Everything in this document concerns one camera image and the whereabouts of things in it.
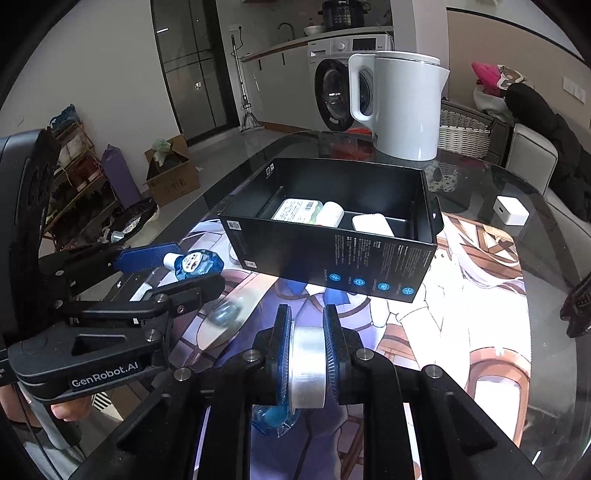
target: clear tape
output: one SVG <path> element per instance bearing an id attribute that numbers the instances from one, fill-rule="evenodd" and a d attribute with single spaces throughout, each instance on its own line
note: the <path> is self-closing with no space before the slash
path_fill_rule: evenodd
<path id="1" fill-rule="evenodd" d="M 326 346 L 321 327 L 291 324 L 289 399 L 292 414 L 298 408 L 323 408 L 326 394 Z"/>

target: kettle lid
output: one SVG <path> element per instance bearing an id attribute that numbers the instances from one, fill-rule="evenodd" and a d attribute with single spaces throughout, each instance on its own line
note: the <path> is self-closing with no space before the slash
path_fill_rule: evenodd
<path id="1" fill-rule="evenodd" d="M 421 53 L 410 53 L 406 51 L 377 51 L 375 53 L 377 59 L 398 59 L 398 60 L 412 60 L 420 61 L 422 63 L 429 63 L 431 65 L 441 66 L 438 58 L 423 55 Z"/>

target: anime mouse pad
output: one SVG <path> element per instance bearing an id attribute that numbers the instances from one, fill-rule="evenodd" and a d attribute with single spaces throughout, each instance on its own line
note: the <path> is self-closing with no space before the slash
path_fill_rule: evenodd
<path id="1" fill-rule="evenodd" d="M 219 220 L 200 222 L 180 246 L 216 252 L 224 260 L 226 289 L 218 301 L 176 319 L 170 361 L 197 371 L 221 365 L 250 348 L 257 332 L 273 326 L 280 304 L 289 304 L 302 326 L 322 326 L 324 305 L 335 304 L 343 327 L 358 331 L 367 348 L 395 365 L 440 365 L 519 445 L 530 388 L 531 334 L 515 242 L 502 230 L 449 214 L 437 242 L 425 280 L 408 304 L 243 270 Z M 173 273 L 159 268 L 136 296 L 173 281 Z M 217 325 L 222 309 L 236 314 Z M 252 429 L 253 480 L 363 478 L 363 408 L 339 406 L 331 395 L 326 399 L 324 409 L 302 411 L 279 438 Z M 408 406 L 406 411 L 418 479 L 413 419 Z"/>

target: clothes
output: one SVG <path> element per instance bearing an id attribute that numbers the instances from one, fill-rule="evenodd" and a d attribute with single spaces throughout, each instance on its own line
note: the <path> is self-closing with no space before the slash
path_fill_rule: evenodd
<path id="1" fill-rule="evenodd" d="M 74 473 L 85 457 L 90 455 L 109 436 L 119 422 L 92 408 L 88 418 L 82 420 L 79 424 L 82 428 L 80 445 L 65 450 L 56 449 L 47 433 L 41 428 L 33 428 L 37 435 L 37 438 L 35 438 L 24 423 L 12 423 L 12 426 L 23 447 L 25 447 L 41 473 L 50 480 L 63 480 Z M 47 462 L 45 455 L 43 455 L 41 448 L 37 444 L 37 439 L 60 473 L 61 478 L 57 477 L 53 468 Z"/>
<path id="2" fill-rule="evenodd" d="M 554 113 L 532 88 L 522 83 L 511 85 L 505 102 L 520 123 L 546 137 L 556 147 L 558 164 L 550 179 L 550 188 L 577 217 L 591 221 L 591 155 L 583 149 L 564 118 Z"/>

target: label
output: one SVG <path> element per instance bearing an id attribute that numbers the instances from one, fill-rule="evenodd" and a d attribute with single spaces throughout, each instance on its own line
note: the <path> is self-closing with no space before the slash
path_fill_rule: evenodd
<path id="1" fill-rule="evenodd" d="M 118 365 L 83 378 L 75 378 L 70 382 L 72 391 L 87 390 L 103 383 L 112 382 L 142 371 L 142 365 L 138 361 Z"/>
<path id="2" fill-rule="evenodd" d="M 271 176 L 271 173 L 273 173 L 273 170 L 275 170 L 275 165 L 271 164 L 267 167 L 266 169 L 266 174 L 267 174 L 267 178 L 269 178 Z"/>
<path id="3" fill-rule="evenodd" d="M 334 267 L 348 269 L 349 285 L 375 292 L 415 295 L 416 288 L 410 285 L 416 275 L 425 272 L 432 256 L 433 251 L 426 246 L 335 235 Z"/>
<path id="4" fill-rule="evenodd" d="M 195 270 L 197 270 L 202 258 L 203 254 L 200 252 L 188 254 L 185 258 L 183 258 L 183 262 L 181 263 L 183 270 L 187 273 L 193 273 Z"/>
<path id="5" fill-rule="evenodd" d="M 228 224 L 228 228 L 230 230 L 242 230 L 242 228 L 240 228 L 240 223 L 239 222 L 227 221 L 226 223 Z"/>
<path id="6" fill-rule="evenodd" d="M 294 223 L 310 223 L 320 202 L 317 200 L 287 199 L 273 215 L 273 220 Z"/>

